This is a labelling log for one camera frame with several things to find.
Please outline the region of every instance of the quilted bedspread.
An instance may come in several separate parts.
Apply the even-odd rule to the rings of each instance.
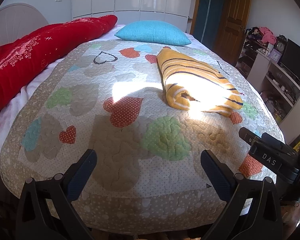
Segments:
[[[234,173],[275,179],[247,155],[248,145],[238,136],[247,127],[283,141],[248,82],[210,50],[170,46],[219,70],[243,100],[230,117],[171,108],[156,60],[163,47],[110,40],[69,53],[20,111],[2,147],[7,188],[20,196],[26,178],[63,173],[92,148],[97,166],[73,202],[80,217],[93,228],[147,234],[194,228],[218,217],[225,202],[200,165],[207,148]]]

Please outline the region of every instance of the black heart outline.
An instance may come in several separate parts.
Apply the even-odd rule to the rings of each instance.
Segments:
[[[107,61],[107,60],[106,60],[106,61],[104,61],[104,62],[96,62],[96,58],[99,57],[102,53],[114,57],[114,60],[111,60],[111,61]],[[115,62],[115,61],[117,61],[117,60],[118,60],[118,58],[117,58],[116,56],[114,56],[114,55],[112,55],[112,54],[109,54],[109,53],[106,53],[106,52],[103,52],[103,51],[102,51],[102,52],[100,52],[100,53],[98,54],[98,56],[96,56],[96,57],[94,58],[93,63],[94,63],[94,64],[97,64],[97,65],[101,65],[101,64],[104,64],[104,63],[106,63],[106,62]]]

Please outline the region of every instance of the yellow blanket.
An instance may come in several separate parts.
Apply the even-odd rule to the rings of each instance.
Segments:
[[[224,116],[242,107],[236,88],[209,64],[168,48],[157,58],[171,107]]]

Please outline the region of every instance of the television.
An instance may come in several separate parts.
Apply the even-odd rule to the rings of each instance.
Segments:
[[[280,59],[281,65],[290,70],[300,80],[300,46],[288,40],[285,52]]]

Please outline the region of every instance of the blue pillow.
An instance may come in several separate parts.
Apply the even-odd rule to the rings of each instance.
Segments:
[[[114,36],[125,41],[153,42],[174,46],[191,44],[180,29],[162,21],[133,22],[123,27]]]

